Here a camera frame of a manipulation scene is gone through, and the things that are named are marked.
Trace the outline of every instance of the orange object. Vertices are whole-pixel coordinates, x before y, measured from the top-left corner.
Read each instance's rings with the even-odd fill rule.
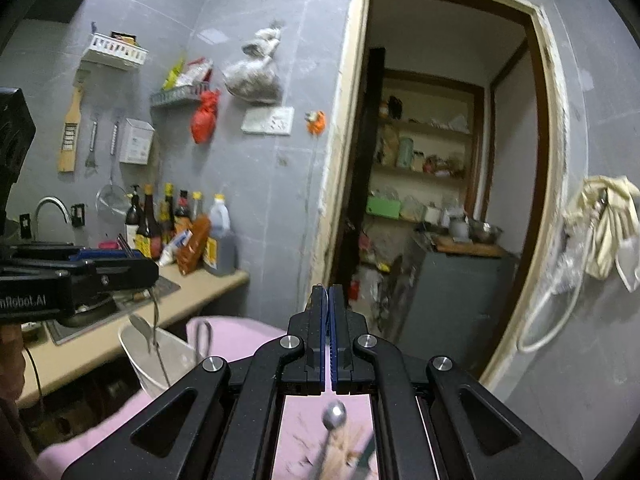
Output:
[[[306,129],[310,134],[320,135],[326,127],[324,112],[309,112],[305,115]]]
[[[191,226],[191,237],[184,247],[178,250],[176,261],[181,275],[193,272],[207,246],[211,222],[206,215],[198,216]]]
[[[206,142],[213,135],[213,130],[216,129],[216,121],[218,120],[219,98],[220,90],[215,92],[207,90],[200,95],[202,104],[191,118],[191,136],[196,144]]]

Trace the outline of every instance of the metal bowl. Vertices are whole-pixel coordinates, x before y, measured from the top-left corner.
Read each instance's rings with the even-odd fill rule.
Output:
[[[502,234],[502,229],[498,226],[469,219],[469,237],[481,244],[495,244]]]

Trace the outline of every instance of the power outlet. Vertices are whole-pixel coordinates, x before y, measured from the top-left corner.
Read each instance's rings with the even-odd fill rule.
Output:
[[[290,135],[293,113],[291,106],[251,108],[244,115],[242,131],[246,134]]]

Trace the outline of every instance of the wooden grater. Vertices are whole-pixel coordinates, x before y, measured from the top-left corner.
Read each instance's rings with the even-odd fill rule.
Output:
[[[58,171],[66,173],[76,168],[76,148],[78,146],[78,132],[80,131],[80,101],[82,100],[82,85],[89,75],[88,70],[77,70],[74,81],[74,91],[71,106],[65,115],[65,127],[62,131],[62,145],[58,156]]]

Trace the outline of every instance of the beige countertop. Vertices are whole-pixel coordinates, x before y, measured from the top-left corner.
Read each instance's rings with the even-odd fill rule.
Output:
[[[196,270],[188,276],[181,276],[175,265],[163,267],[160,269],[160,275],[181,287],[160,301],[160,326],[167,326],[193,315],[210,300],[249,280],[249,274],[244,270],[237,270],[222,278],[212,276],[204,269]],[[135,312],[150,324],[153,323],[152,303],[140,306]],[[60,346],[56,346],[47,333],[45,342],[29,346],[38,368],[43,394],[46,395],[117,355],[124,354],[118,339],[118,330],[127,322],[126,316],[120,317]],[[26,352],[24,358],[27,367],[24,373],[24,390],[18,400],[20,407],[31,406],[38,400],[38,386]]]

